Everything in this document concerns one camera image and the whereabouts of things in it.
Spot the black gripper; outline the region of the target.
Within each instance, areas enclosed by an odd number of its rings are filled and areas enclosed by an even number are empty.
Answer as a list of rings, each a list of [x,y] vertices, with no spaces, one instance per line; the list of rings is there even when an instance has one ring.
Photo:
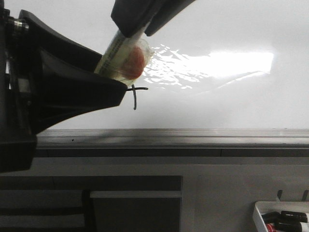
[[[32,132],[80,114],[118,106],[125,84],[95,74],[101,54],[57,33],[29,11],[19,15],[29,29],[18,47],[18,69],[30,82],[28,119]],[[0,8],[0,172],[28,170],[37,137],[29,129],[7,39],[23,23]]]

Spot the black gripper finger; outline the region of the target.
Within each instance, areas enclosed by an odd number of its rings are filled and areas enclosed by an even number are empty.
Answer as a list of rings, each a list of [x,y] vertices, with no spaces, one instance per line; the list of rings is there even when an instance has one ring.
[[[111,18],[130,38],[138,31],[152,36],[194,0],[116,0]]]

